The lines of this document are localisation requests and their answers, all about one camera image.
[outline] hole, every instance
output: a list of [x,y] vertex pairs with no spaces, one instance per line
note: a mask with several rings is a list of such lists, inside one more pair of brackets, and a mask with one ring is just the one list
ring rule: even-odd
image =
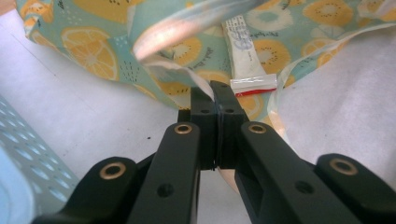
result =
[[40,148],[43,149],[44,151],[47,150],[43,145],[41,145],[41,144],[39,144],[39,143],[36,143],[36,144],[37,144],[38,147],[40,147]]
[[265,133],[267,131],[264,126],[259,124],[252,124],[248,127],[248,129],[253,133]]
[[46,155],[46,157],[47,157],[50,161],[52,161],[53,163],[59,164],[59,162],[58,162],[57,160],[55,160],[55,158],[51,157],[49,154],[46,153],[45,155]]
[[56,180],[56,182],[58,182],[58,184],[60,184],[62,187],[66,188],[66,189],[70,189],[69,185],[68,185],[66,182],[64,182],[64,180],[62,180],[61,178],[59,178],[58,176],[55,175],[53,178],[54,178],[54,179]]
[[54,169],[49,163],[47,163],[46,161],[43,161],[43,160],[41,160],[41,159],[38,159],[38,160],[40,161],[40,163],[41,163],[43,166],[47,167],[47,169],[49,169],[49,170],[51,170],[51,171],[55,171],[55,169]]
[[25,145],[26,145],[30,150],[32,150],[35,154],[37,154],[37,155],[40,155],[40,154],[41,154],[40,151],[38,151],[38,149],[35,148],[35,147],[33,147],[32,145],[30,145],[30,144],[28,144],[28,143],[26,143]]
[[31,136],[32,138],[35,138],[35,135],[32,134],[31,132],[27,132],[27,134],[28,134],[29,136]]
[[343,175],[356,175],[358,173],[358,169],[352,162],[343,159],[332,159],[330,161],[330,166]]
[[21,149],[21,148],[19,148],[19,147],[14,147],[15,148],[15,150],[21,155],[21,156],[23,156],[25,159],[27,159],[27,160],[29,160],[29,161],[32,161],[33,160],[33,157],[29,154],[29,153],[27,153],[25,150],[23,150],[23,149]]
[[26,137],[26,135],[24,135],[23,133],[17,133],[17,135],[19,135],[21,138],[23,138],[24,140],[28,140],[28,138]]
[[33,171],[36,175],[40,176],[41,178],[46,179],[46,180],[49,180],[49,179],[50,179],[50,178],[47,176],[47,174],[46,174],[44,171],[42,171],[40,168],[35,167],[35,166],[33,166],[33,165],[30,165],[30,168],[32,169],[32,171]]
[[13,127],[17,127],[17,124],[14,123],[14,121],[8,119],[7,122],[12,125]]
[[161,198],[168,198],[175,192],[174,188],[170,184],[162,184],[157,189],[157,194]]
[[125,173],[126,167],[122,162],[112,162],[105,167],[102,168],[100,171],[100,176],[103,179],[110,180],[116,179]]
[[187,124],[180,124],[175,127],[175,132],[179,134],[186,134],[192,131],[192,127]]
[[303,194],[312,194],[315,191],[310,184],[304,181],[297,181],[294,187]]
[[7,137],[9,140],[13,141],[14,143],[19,143],[20,141],[18,141],[18,139],[16,137],[14,137],[12,134],[1,130],[2,134]]
[[18,124],[20,124],[23,128],[25,127],[25,125],[24,125],[20,120],[17,120],[17,122],[18,122]]
[[61,172],[62,175],[64,175],[66,178],[71,179],[72,176],[70,176],[70,174],[68,174],[66,171],[64,171],[61,168],[58,168],[58,171]]
[[49,187],[49,192],[53,195],[53,196],[55,196],[55,198],[57,198],[57,199],[59,199],[60,201],[62,201],[62,202],[66,202],[66,197],[59,191],[59,190],[57,190],[56,188],[54,188],[54,187]]
[[8,110],[8,114],[10,114],[11,116],[15,117],[16,115],[14,114],[14,112]]

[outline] lemon pattern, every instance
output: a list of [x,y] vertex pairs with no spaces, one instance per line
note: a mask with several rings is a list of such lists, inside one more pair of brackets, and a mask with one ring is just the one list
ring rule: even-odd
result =
[[176,44],[166,51],[176,63],[184,66],[195,61],[201,52],[201,41],[197,37],[185,39],[183,42]]
[[203,79],[210,81],[215,80],[225,84],[230,84],[230,75],[227,73],[220,71],[220,70],[199,70],[196,71],[198,76],[202,77]]
[[127,20],[127,8],[129,5],[136,5],[142,1],[126,0],[73,0],[73,2],[88,13],[94,14],[106,20],[125,23]]
[[107,39],[108,35],[95,27],[66,28],[62,31],[62,41],[71,58],[99,77],[117,80],[117,57]]
[[267,74],[280,72],[290,63],[288,49],[277,40],[255,40],[254,48],[257,51],[262,68]]
[[255,120],[263,111],[264,101],[260,95],[241,96],[237,99],[250,120]]
[[39,0],[28,0],[19,10],[20,15],[23,19],[27,19],[30,16],[40,17],[44,22],[53,21],[53,1],[45,3]]
[[343,0],[322,0],[311,3],[303,11],[309,19],[322,24],[343,26],[353,17],[352,8]]
[[[329,62],[349,35],[374,30],[385,23],[396,24],[396,8],[376,15],[387,1],[269,0],[241,13],[263,69],[268,74],[282,76],[278,80],[286,80],[284,87],[287,88]],[[130,83],[150,98],[174,108],[190,106],[191,86],[183,83],[192,82],[177,71],[170,73],[170,78],[149,74],[129,49],[151,25],[178,10],[194,10],[203,2],[16,1],[26,37],[57,50],[99,77]],[[179,44],[163,49],[158,55],[188,67],[207,81],[228,84],[232,70],[230,55],[221,26],[213,25],[200,34],[180,39]],[[270,123],[266,108],[270,95],[249,95],[238,100],[250,119]]]

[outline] screw hole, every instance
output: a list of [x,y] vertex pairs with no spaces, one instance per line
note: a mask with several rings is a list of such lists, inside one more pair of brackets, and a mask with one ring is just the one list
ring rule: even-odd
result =
[[175,132],[179,134],[186,134],[192,131],[192,127],[187,124],[180,124],[175,127]]
[[161,198],[168,198],[175,192],[174,188],[170,184],[162,184],[157,189],[157,194]]
[[253,133],[265,133],[267,131],[264,126],[258,124],[252,124],[248,129]]
[[112,162],[100,171],[100,176],[103,179],[116,179],[125,173],[126,167],[122,162]]
[[304,181],[297,181],[294,187],[303,194],[312,194],[315,191],[310,184]]
[[330,161],[330,166],[343,175],[355,175],[358,173],[358,169],[350,161],[335,158]]

